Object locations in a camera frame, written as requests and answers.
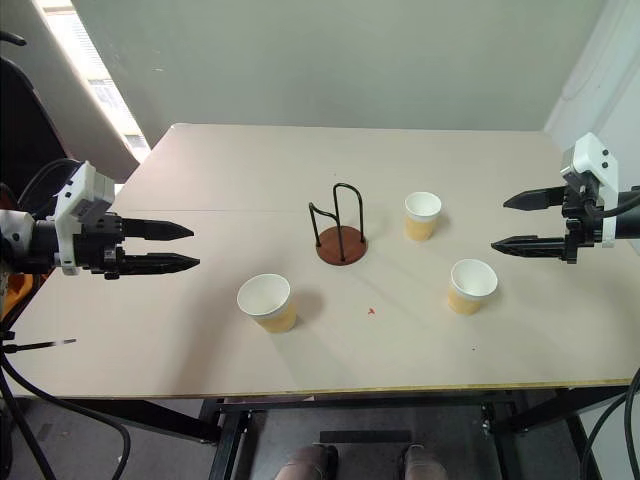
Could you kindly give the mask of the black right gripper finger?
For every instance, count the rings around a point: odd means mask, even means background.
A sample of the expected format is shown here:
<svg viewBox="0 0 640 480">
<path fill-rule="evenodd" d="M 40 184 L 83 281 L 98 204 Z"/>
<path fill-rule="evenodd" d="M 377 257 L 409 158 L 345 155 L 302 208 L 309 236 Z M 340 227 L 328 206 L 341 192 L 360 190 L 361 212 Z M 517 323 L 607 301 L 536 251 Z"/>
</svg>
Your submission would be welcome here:
<svg viewBox="0 0 640 480">
<path fill-rule="evenodd" d="M 491 247 L 503 254 L 517 257 L 565 256 L 563 237 L 512 236 L 492 242 Z"/>
<path fill-rule="evenodd" d="M 503 203 L 505 208 L 535 211 L 560 206 L 564 202 L 565 187 L 527 190 L 514 195 Z"/>
</svg>

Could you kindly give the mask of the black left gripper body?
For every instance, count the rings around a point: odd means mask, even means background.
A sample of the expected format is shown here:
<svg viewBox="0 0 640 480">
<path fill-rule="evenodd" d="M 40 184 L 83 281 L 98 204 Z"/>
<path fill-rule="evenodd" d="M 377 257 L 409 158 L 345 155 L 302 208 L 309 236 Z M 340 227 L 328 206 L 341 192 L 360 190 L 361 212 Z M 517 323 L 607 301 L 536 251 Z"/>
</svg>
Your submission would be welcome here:
<svg viewBox="0 0 640 480">
<path fill-rule="evenodd" d="M 81 231 L 73 235 L 75 265 L 116 280 L 124 258 L 123 241 L 123 219 L 115 213 L 106 213 L 93 225 L 82 224 Z"/>
</svg>

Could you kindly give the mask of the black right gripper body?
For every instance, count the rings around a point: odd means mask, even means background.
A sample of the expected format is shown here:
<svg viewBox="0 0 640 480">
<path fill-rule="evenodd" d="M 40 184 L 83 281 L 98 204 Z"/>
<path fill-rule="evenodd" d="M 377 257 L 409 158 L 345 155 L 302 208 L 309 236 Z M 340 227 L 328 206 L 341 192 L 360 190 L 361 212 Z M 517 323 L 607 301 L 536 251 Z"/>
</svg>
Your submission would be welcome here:
<svg viewBox="0 0 640 480">
<path fill-rule="evenodd" d="M 562 216 L 566 219 L 566 231 L 562 260 L 568 264 L 577 263 L 580 248 L 591 248 L 602 240 L 603 220 L 590 216 L 584 208 L 585 203 L 596 205 L 598 187 L 598 182 L 590 179 L 578 190 L 574 190 L 571 186 L 565 188 Z"/>
</svg>

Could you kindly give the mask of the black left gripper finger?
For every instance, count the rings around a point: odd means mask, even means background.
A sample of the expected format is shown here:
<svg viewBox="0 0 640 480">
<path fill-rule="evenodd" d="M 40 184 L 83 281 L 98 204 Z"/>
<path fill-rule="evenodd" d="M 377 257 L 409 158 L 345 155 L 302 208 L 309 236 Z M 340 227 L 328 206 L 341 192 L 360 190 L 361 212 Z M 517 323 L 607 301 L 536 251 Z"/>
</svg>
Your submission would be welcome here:
<svg viewBox="0 0 640 480">
<path fill-rule="evenodd" d="M 176 253 L 148 253 L 125 255 L 119 262 L 118 273 L 122 275 L 161 275 L 189 270 L 200 264 L 200 260 Z"/>
<path fill-rule="evenodd" d="M 194 232 L 179 224 L 164 220 L 122 219 L 126 238 L 142 238 L 153 241 L 172 241 L 194 236 Z"/>
</svg>

